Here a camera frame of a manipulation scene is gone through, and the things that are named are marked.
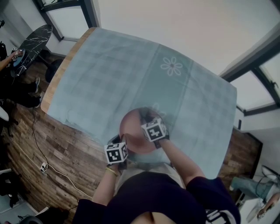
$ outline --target cable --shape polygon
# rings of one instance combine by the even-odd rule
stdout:
[[[14,74],[14,79],[15,79],[15,76],[16,76],[16,75]],[[11,86],[12,86],[13,84],[14,84],[14,80],[13,80],[13,82],[12,82]]]
[[[34,133],[34,123],[35,123],[34,107],[32,108],[32,114],[33,114],[32,131],[33,131],[33,135],[34,135],[34,138],[35,138],[35,142],[36,142],[36,145],[37,145],[38,149],[40,150],[40,152],[42,153],[42,155],[45,157],[45,160],[47,161],[47,164],[48,164],[48,163],[49,163],[49,162],[48,162],[48,159],[47,159],[47,157],[43,154],[43,152],[41,151],[41,149],[39,148],[39,146],[38,146],[38,144],[37,144],[36,136],[35,136],[35,133]]]
[[[262,181],[264,178],[269,178],[268,176],[275,176],[275,177],[277,178],[277,183],[275,183],[275,184],[276,184],[277,186],[280,185],[280,177],[279,177],[279,176],[276,176],[275,174],[268,174],[268,175],[264,175],[264,176],[259,176],[259,177],[262,177],[262,178],[259,180],[257,186],[255,187],[255,194],[256,194],[259,198],[261,198],[261,197],[260,197],[259,194],[257,193],[257,188],[258,188],[259,184],[261,183],[261,181]]]
[[[22,148],[18,145],[18,143],[16,143],[15,141],[14,141],[14,139],[13,138],[11,138],[12,140],[13,140],[13,142],[17,145],[17,147],[19,147],[20,148],[20,150],[27,156],[27,158],[28,159],[30,159],[31,160],[31,162],[32,163],[34,163],[35,164],[35,166],[38,168],[38,169],[41,169],[23,150],[22,150]]]
[[[78,205],[75,206],[75,207],[73,207],[73,208],[68,209],[68,211],[70,212],[70,210],[72,210],[72,209],[74,209],[74,208],[77,208],[77,207],[78,207]]]
[[[59,174],[65,176],[65,177],[67,177],[67,178],[70,180],[70,178],[69,178],[67,175],[65,175],[65,174],[63,174],[63,173],[61,173],[61,172],[58,172],[51,164],[48,164],[48,165],[49,165],[55,172],[57,172],[57,173],[59,173]],[[85,192],[83,192],[83,191],[81,191],[80,189],[78,189],[78,188],[74,185],[74,183],[73,183],[71,180],[70,180],[70,182],[72,183],[72,185],[74,186],[74,188],[76,188],[76,190],[78,190],[78,191],[80,191],[81,193],[85,194],[86,196],[90,197],[88,194],[86,194]]]
[[[57,183],[51,178],[51,176],[48,174],[48,173],[46,173],[47,174],[47,176],[51,179],[51,181],[52,182],[54,182],[54,184],[55,185],[57,185]],[[76,198],[76,200],[77,200],[77,203],[79,204],[79,200],[78,200],[78,198],[75,196],[75,195],[73,195],[73,194],[71,194],[70,192],[68,192],[67,190],[65,190],[68,194],[70,194],[71,196],[73,196],[74,198]]]
[[[32,109],[32,114],[33,114],[32,131],[33,131],[33,135],[34,135],[35,142],[36,142],[36,145],[37,145],[38,149],[40,150],[40,152],[42,153],[42,155],[43,155],[44,158],[46,159],[46,162],[47,162],[48,166],[50,166],[51,168],[53,168],[53,170],[54,170],[55,172],[57,172],[57,173],[59,173],[59,174],[61,174],[61,175],[63,175],[63,176],[66,176],[66,177],[70,180],[70,178],[69,178],[67,175],[65,175],[65,174],[63,174],[63,173],[61,173],[61,172],[58,172],[51,164],[49,164],[48,159],[46,158],[46,156],[43,154],[43,152],[42,152],[41,149],[39,148],[39,146],[38,146],[38,144],[37,144],[35,132],[34,132],[34,123],[35,123],[34,107],[33,107],[33,109]],[[74,188],[75,188],[76,190],[78,190],[78,191],[82,192],[83,194],[85,194],[86,196],[90,197],[90,196],[87,195],[85,192],[83,192],[83,191],[81,191],[80,189],[78,189],[78,188],[74,185],[74,183],[73,183],[71,180],[70,180],[70,182],[72,183],[72,185],[74,186]]]

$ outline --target hand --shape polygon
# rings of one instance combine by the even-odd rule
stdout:
[[[12,52],[12,56],[13,56],[13,57],[14,57],[14,56],[22,56],[22,55],[23,55],[23,52],[20,51],[20,50],[16,50],[16,51]]]

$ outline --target pink bowl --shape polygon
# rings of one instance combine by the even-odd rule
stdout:
[[[137,154],[147,154],[156,149],[154,143],[144,137],[141,125],[160,116],[149,108],[137,108],[128,112],[122,119],[119,135],[126,136],[126,144],[130,151]]]

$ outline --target tablecloth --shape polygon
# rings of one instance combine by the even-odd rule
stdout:
[[[236,95],[230,83],[175,50],[97,28],[66,69],[48,114],[106,144],[128,111],[151,107],[171,140],[215,178],[231,137]],[[169,161],[162,149],[130,158]]]

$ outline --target sneaker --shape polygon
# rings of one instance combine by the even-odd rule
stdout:
[[[36,78],[35,83],[36,83],[36,91],[35,91],[35,93],[37,93],[38,92],[39,83],[40,83],[40,77]]]
[[[38,106],[35,106],[35,108],[38,108],[38,107],[41,105],[41,102],[42,102],[42,100],[43,100],[43,98],[44,98],[44,95],[45,95],[44,92],[41,92],[41,93],[40,93],[40,95],[38,96],[38,97],[39,97],[39,100],[40,100],[40,103],[38,104]]]

